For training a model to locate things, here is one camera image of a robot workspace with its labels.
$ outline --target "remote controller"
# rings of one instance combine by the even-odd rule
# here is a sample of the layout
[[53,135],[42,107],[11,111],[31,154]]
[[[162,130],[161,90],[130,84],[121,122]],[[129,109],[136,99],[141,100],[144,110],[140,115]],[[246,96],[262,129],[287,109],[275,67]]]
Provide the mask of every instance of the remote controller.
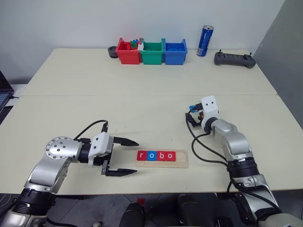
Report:
[[252,58],[251,53],[245,55],[223,53],[221,50],[214,54],[214,63],[216,65],[245,65],[247,68],[255,66],[256,62]]

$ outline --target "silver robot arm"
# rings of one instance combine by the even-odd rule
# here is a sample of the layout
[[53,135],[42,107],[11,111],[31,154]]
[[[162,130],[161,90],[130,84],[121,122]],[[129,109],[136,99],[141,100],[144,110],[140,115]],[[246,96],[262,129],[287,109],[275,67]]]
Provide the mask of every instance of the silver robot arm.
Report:
[[303,227],[303,222],[282,213],[264,175],[260,174],[246,137],[237,127],[218,119],[214,96],[201,100],[194,110],[202,110],[201,127],[221,144],[228,164],[231,182],[239,193],[235,195],[241,220],[259,227]]
[[124,176],[136,172],[131,169],[109,170],[109,161],[114,143],[122,146],[138,146],[136,142],[112,137],[105,131],[90,139],[56,137],[46,145],[44,155],[35,166],[24,185],[21,195],[9,210],[1,227],[42,227],[47,220],[47,212],[55,203],[67,176],[70,163],[88,163],[89,167],[101,166],[101,174]]

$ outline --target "blue can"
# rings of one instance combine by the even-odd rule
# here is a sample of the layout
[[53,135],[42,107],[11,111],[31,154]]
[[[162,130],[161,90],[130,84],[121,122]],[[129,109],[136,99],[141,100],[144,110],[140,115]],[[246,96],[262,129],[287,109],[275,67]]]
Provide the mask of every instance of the blue can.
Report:
[[214,27],[210,25],[204,25],[202,29],[202,34],[198,46],[197,55],[204,57],[206,55],[210,38],[212,37]]

